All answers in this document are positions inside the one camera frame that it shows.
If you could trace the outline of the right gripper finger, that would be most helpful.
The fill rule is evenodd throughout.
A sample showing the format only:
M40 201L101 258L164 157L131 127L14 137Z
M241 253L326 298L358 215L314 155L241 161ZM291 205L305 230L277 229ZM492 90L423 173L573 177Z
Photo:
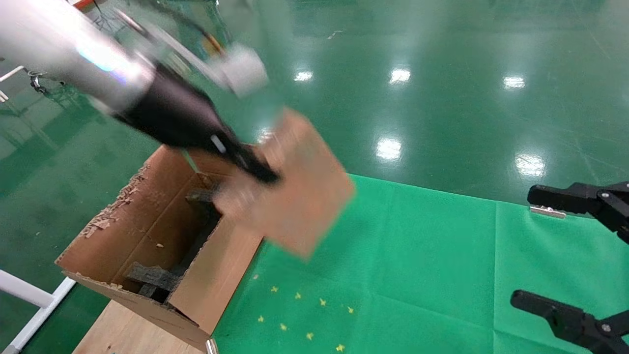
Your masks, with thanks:
M535 184L528 191L527 200L535 206L589 214L629 243L628 181L607 186L573 183L565 189Z
M553 335L593 354L627 354L629 311L598 320L583 309L528 291L514 291L510 304L548 322Z

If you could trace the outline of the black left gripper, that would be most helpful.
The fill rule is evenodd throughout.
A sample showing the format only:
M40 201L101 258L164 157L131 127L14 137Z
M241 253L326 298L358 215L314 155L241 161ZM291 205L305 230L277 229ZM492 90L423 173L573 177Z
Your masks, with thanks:
M170 69L156 69L145 94L116 118L168 146L236 159L240 170L263 184L281 179L260 151L240 143L206 93Z

